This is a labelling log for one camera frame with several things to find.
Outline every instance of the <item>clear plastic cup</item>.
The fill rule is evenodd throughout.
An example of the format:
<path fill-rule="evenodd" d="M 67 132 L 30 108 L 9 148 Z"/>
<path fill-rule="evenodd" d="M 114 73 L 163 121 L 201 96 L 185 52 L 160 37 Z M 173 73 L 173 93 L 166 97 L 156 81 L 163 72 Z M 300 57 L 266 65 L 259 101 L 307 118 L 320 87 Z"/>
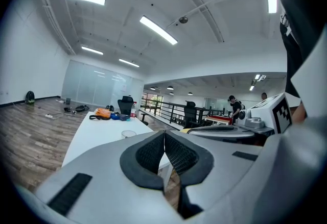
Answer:
<path fill-rule="evenodd" d="M 133 131 L 122 131 L 122 139 L 133 137 L 135 135 L 136 135 L 136 133 Z"/>

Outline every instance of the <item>orange bag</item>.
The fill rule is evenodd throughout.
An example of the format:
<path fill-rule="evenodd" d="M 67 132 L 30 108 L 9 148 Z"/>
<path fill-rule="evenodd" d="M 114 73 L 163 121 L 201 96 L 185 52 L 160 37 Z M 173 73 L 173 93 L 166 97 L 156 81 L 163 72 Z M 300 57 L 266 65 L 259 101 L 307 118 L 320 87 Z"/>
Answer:
<path fill-rule="evenodd" d="M 107 110 L 107 109 L 97 108 L 95 115 L 96 116 L 101 116 L 101 117 L 104 117 L 104 118 L 110 118 L 111 113 L 112 112 Z"/>

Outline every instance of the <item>black metal railing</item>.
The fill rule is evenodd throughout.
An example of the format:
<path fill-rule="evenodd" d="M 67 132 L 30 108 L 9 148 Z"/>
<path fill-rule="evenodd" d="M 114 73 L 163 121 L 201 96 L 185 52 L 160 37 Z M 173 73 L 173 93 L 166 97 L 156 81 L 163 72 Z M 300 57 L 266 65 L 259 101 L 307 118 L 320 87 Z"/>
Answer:
<path fill-rule="evenodd" d="M 182 126 L 185 126 L 185 114 L 184 107 L 186 105 L 174 104 L 174 103 L 166 103 L 153 99 L 141 99 L 141 108 L 145 111 L 152 113 L 155 117 L 159 116 L 164 119 L 169 120 L 169 123 L 176 123 Z M 201 123 L 203 117 L 208 115 L 220 115 L 225 111 L 212 110 L 206 108 L 198 108 L 197 110 L 197 122 Z"/>

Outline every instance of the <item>office chair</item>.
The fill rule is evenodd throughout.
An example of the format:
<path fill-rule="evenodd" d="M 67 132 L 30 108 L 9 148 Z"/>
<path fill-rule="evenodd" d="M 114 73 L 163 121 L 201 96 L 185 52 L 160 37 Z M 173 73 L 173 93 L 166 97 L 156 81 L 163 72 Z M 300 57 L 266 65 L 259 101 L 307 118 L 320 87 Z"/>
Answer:
<path fill-rule="evenodd" d="M 191 129 L 200 127 L 200 124 L 196 122 L 196 108 L 194 102 L 187 102 L 184 107 L 185 113 L 185 127 L 184 129 Z"/>
<path fill-rule="evenodd" d="M 134 104 L 134 100 L 130 96 L 123 96 L 123 99 L 119 99 L 118 100 L 118 105 L 119 105 L 119 109 L 121 111 L 121 114 L 130 115 L 133 104 Z M 141 122 L 143 122 L 147 126 L 147 125 L 149 125 L 149 123 L 144 121 L 144 116 L 145 115 L 147 115 L 147 114 L 143 115 L 143 118 L 142 118 Z"/>

